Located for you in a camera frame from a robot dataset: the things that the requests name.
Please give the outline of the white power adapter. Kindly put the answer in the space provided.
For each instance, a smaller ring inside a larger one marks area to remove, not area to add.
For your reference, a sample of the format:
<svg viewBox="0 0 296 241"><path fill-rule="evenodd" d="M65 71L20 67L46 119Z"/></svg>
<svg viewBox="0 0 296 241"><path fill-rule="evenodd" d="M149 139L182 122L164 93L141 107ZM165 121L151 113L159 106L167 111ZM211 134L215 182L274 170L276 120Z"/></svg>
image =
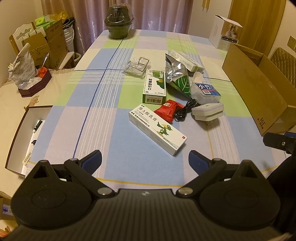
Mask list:
<svg viewBox="0 0 296 241"><path fill-rule="evenodd" d="M212 121L223 115L222 103L208 103L191 109L192 115L197 121Z"/></svg>

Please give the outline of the long white ointment box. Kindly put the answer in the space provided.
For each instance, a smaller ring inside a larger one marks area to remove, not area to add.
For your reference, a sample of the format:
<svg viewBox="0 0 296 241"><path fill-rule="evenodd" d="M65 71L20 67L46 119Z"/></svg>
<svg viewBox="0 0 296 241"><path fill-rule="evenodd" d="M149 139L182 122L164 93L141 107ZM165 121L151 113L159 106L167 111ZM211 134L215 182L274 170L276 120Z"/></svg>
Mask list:
<svg viewBox="0 0 296 241"><path fill-rule="evenodd" d="M144 104L129 112L129 120L155 143L175 156L187 137Z"/></svg>

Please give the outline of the red snack packet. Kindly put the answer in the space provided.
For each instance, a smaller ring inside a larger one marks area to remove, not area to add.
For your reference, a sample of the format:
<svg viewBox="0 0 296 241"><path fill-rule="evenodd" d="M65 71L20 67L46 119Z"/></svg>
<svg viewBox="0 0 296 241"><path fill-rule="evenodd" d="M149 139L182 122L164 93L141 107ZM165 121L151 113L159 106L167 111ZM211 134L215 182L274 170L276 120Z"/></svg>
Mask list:
<svg viewBox="0 0 296 241"><path fill-rule="evenodd" d="M154 113L163 118L168 123L172 123L174 120L175 112L178 109L182 109L184 106L174 100L168 100L160 108L156 109Z"/></svg>

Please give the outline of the blue label floss pick box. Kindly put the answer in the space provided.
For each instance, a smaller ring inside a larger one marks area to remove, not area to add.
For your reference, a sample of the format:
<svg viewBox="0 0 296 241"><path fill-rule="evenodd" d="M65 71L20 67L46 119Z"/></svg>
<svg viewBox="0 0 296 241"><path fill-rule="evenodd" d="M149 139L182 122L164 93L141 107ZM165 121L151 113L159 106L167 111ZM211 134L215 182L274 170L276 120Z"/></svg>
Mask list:
<svg viewBox="0 0 296 241"><path fill-rule="evenodd" d="M193 83L190 88L192 99L195 99L199 104L217 103L221 95L213 85L205 83Z"/></svg>

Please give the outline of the green white medicine box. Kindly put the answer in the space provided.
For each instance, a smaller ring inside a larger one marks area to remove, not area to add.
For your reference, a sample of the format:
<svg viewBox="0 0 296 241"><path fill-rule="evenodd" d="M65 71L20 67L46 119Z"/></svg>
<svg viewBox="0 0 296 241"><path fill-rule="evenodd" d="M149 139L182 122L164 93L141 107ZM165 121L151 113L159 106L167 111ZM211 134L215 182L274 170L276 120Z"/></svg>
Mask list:
<svg viewBox="0 0 296 241"><path fill-rule="evenodd" d="M142 102L162 105L166 100L166 77L161 70L147 70L142 92Z"/></svg>

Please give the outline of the silver green foil pouch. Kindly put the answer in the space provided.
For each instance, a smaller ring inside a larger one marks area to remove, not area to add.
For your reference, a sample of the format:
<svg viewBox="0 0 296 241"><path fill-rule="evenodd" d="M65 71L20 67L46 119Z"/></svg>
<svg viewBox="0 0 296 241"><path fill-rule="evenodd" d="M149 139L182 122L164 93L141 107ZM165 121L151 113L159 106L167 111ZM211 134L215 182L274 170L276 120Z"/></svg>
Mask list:
<svg viewBox="0 0 296 241"><path fill-rule="evenodd" d="M189 75L185 65L166 54L165 70L166 83L181 92L182 95L191 98Z"/></svg>

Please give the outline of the white pill tablet box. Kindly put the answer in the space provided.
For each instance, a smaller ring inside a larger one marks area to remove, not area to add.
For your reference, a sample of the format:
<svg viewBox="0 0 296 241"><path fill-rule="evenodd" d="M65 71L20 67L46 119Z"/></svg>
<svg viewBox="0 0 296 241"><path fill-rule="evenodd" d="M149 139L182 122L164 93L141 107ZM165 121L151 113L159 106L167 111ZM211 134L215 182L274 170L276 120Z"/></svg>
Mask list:
<svg viewBox="0 0 296 241"><path fill-rule="evenodd" d="M202 63L195 61L183 52L172 50L170 51L170 56L182 63L187 68L187 70L189 70L192 73L204 72L205 68Z"/></svg>

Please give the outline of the clear packet with metal hooks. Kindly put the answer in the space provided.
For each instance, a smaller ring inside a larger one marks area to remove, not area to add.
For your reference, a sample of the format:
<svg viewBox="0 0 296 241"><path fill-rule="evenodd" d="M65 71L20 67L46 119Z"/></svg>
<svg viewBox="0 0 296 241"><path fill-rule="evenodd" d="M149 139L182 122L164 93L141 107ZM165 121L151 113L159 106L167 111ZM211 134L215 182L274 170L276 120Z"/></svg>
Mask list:
<svg viewBox="0 0 296 241"><path fill-rule="evenodd" d="M127 75L135 77L142 77L149 67L149 59L145 57L134 58L133 60L127 61L123 65L123 72Z"/></svg>

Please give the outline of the open white shallow box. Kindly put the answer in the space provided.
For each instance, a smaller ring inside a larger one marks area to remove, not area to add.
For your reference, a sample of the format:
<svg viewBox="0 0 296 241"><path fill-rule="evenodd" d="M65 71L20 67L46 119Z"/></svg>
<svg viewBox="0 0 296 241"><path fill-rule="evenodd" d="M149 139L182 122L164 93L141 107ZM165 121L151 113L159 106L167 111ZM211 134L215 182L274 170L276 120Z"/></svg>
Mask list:
<svg viewBox="0 0 296 241"><path fill-rule="evenodd" d="M29 107L16 129L5 168L25 177L40 131L51 110L50 105Z"/></svg>

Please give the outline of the quilted chair cushion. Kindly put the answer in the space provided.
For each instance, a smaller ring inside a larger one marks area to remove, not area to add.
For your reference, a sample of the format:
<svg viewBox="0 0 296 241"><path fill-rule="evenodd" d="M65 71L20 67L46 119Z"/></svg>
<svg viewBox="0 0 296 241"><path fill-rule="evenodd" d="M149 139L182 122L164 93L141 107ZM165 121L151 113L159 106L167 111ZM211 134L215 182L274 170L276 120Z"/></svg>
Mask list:
<svg viewBox="0 0 296 241"><path fill-rule="evenodd" d="M295 56L277 47L270 60L295 87Z"/></svg>

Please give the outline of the brown cardboard boxes stack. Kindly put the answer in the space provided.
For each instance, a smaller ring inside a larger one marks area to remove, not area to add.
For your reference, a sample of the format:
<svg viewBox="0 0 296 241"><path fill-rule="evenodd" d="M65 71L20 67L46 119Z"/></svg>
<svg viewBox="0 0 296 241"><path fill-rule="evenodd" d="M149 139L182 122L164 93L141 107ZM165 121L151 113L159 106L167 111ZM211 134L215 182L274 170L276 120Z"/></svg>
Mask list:
<svg viewBox="0 0 296 241"><path fill-rule="evenodd" d="M21 49L17 47L12 35L9 40L15 53L18 54L23 47ZM75 67L75 53L68 50L61 20L46 29L36 28L26 34L22 41L23 46L26 43L30 44L30 53L37 67L42 64L54 70Z"/></svg>

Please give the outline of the wooden door panel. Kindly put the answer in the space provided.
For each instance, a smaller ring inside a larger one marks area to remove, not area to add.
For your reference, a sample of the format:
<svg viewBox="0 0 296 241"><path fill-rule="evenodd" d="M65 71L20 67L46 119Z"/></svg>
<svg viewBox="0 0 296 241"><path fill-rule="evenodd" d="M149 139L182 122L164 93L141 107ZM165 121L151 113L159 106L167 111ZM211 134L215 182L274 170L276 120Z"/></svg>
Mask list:
<svg viewBox="0 0 296 241"><path fill-rule="evenodd" d="M228 18L243 27L238 44L267 56L278 34L285 4L282 0L232 1Z"/></svg>

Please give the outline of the green tissue packs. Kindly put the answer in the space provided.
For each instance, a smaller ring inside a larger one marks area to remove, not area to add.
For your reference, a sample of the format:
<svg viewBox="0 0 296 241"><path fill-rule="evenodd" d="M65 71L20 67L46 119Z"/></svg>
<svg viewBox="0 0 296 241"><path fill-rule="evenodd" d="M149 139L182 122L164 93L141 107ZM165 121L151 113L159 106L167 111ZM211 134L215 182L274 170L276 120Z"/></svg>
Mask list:
<svg viewBox="0 0 296 241"><path fill-rule="evenodd" d="M36 28L44 28L46 29L48 26L53 25L57 20L56 14L50 14L50 15L43 15L35 20L35 26Z"/></svg>

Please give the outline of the purple curtain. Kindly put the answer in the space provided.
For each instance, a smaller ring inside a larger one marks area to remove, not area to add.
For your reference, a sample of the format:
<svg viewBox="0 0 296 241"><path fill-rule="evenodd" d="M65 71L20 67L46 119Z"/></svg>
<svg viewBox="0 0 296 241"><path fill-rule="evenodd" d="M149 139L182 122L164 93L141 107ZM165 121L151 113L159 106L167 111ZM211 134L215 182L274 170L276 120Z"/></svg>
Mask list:
<svg viewBox="0 0 296 241"><path fill-rule="evenodd" d="M193 1L42 1L45 14L67 12L74 18L74 48L80 53L106 30L127 28L188 32Z"/></svg>

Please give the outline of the double wall socket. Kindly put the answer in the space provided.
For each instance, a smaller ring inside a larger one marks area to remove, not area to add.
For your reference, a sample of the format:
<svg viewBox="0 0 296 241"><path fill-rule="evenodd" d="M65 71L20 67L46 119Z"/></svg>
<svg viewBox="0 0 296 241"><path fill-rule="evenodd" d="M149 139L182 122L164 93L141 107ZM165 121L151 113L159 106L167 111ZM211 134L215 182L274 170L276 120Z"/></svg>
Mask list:
<svg viewBox="0 0 296 241"><path fill-rule="evenodd" d="M296 39L293 36L290 36L289 37L287 46L290 49L292 49L293 51L295 51L295 48L296 48Z"/></svg>

